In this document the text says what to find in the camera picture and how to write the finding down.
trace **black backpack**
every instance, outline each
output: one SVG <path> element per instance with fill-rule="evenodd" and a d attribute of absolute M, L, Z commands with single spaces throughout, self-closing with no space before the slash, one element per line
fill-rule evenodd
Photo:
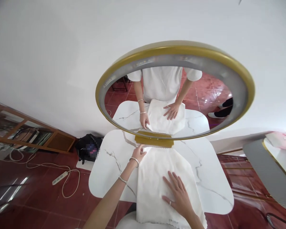
<path fill-rule="evenodd" d="M 79 161 L 82 161 L 82 164 L 85 163 L 85 160 L 95 161 L 102 141 L 103 138 L 95 137 L 92 134 L 87 134 L 86 136 L 80 138 L 75 145 Z"/>

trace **white shirt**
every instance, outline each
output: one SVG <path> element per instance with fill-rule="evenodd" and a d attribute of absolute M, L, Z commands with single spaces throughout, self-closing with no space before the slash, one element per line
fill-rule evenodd
<path fill-rule="evenodd" d="M 197 81 L 202 76 L 202 71 L 184 68 L 190 81 Z M 152 99 L 166 102 L 175 102 L 180 89 L 182 67 L 163 66 L 152 67 L 129 73 L 131 81 L 141 81 L 143 76 L 143 99 L 150 103 Z"/>
<path fill-rule="evenodd" d="M 131 212 L 120 220 L 116 229 L 176 229 L 176 228 L 167 224 L 138 223 L 136 221 L 136 212 Z"/>

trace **person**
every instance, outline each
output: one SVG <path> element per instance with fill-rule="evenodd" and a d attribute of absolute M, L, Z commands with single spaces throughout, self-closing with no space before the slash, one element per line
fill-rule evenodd
<path fill-rule="evenodd" d="M 121 173 L 120 177 L 116 180 L 116 182 L 112 185 L 109 191 L 105 194 L 104 198 L 100 201 L 100 203 L 96 206 L 94 211 L 91 213 L 90 217 L 86 221 L 84 227 L 82 229 L 105 229 L 113 212 L 115 211 L 119 199 L 122 195 L 122 192 L 126 186 L 124 181 L 128 181 L 132 171 L 141 162 L 142 158 L 146 155 L 146 152 L 143 152 L 144 145 L 139 145 L 133 151 L 132 157 L 137 159 L 131 159 L 124 171 Z M 167 203 L 167 207 L 174 208 L 180 215 L 182 215 L 187 222 L 189 223 L 191 229 L 203 229 L 203 225 L 195 214 L 192 205 L 190 203 L 187 191 L 185 186 L 175 173 L 168 172 L 170 177 L 170 181 L 168 181 L 165 177 L 163 177 L 164 182 L 171 189 L 175 201 L 171 201 L 168 197 L 162 196 L 163 201 Z M 136 221 L 136 212 L 128 213 L 124 218 L 120 220 L 116 229 L 166 229 L 173 228 L 170 225 L 163 224 L 152 224 L 152 223 L 138 223 Z"/>
<path fill-rule="evenodd" d="M 208 113 L 208 116 L 210 118 L 222 119 L 227 117 L 231 113 L 233 108 L 233 97 L 227 99 L 223 104 L 220 104 L 218 107 L 222 110 Z"/>
<path fill-rule="evenodd" d="M 191 85 L 194 81 L 197 81 L 202 77 L 202 71 L 191 68 L 184 68 L 184 70 L 187 73 L 187 78 L 178 98 L 177 94 L 181 85 L 182 67 L 162 66 L 145 68 L 127 75 L 128 78 L 133 81 L 134 90 L 140 108 L 140 123 L 144 129 L 146 129 L 146 124 L 149 124 L 148 115 L 144 107 L 144 101 L 146 103 L 150 103 L 152 99 L 157 99 L 171 102 L 170 105 L 164 107 L 165 109 L 170 108 L 164 116 L 167 115 L 168 120 L 176 118 L 179 107 L 191 88 Z M 140 82 L 142 77 L 144 92 L 142 91 Z"/>

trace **gold mirror stand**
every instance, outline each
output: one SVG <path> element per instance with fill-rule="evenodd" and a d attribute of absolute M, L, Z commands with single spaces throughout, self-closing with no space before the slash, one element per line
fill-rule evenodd
<path fill-rule="evenodd" d="M 138 134 L 144 134 L 144 135 L 148 135 L 148 136 L 156 137 L 156 138 L 163 138 L 163 137 L 171 138 L 171 136 L 166 135 L 166 134 L 150 133 L 150 132 L 145 132 L 145 131 L 138 131 Z M 145 137 L 141 137 L 137 135 L 135 136 L 134 140 L 138 144 L 153 145 L 153 146 L 167 147 L 167 148 L 171 148 L 174 145 L 173 140 L 152 139 L 152 138 L 145 138 Z"/>

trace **folded towel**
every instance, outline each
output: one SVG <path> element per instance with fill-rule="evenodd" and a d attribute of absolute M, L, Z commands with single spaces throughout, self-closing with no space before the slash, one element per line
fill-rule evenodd
<path fill-rule="evenodd" d="M 170 180 L 167 172 L 181 177 L 192 207 L 207 228 L 207 221 L 199 199 L 191 165 L 176 150 L 146 147 L 147 152 L 139 166 L 137 191 L 137 221 L 139 223 L 168 224 L 180 229 L 190 229 L 185 218 L 169 206 L 162 196 L 174 201 L 174 195 L 164 183 L 163 176 Z"/>
<path fill-rule="evenodd" d="M 168 115 L 164 114 L 170 109 L 165 109 L 171 102 L 164 102 L 152 99 L 148 109 L 148 119 L 150 125 L 147 127 L 157 133 L 173 135 L 182 130 L 185 126 L 185 105 L 182 103 L 179 107 L 177 117 L 173 120 L 168 120 Z"/>

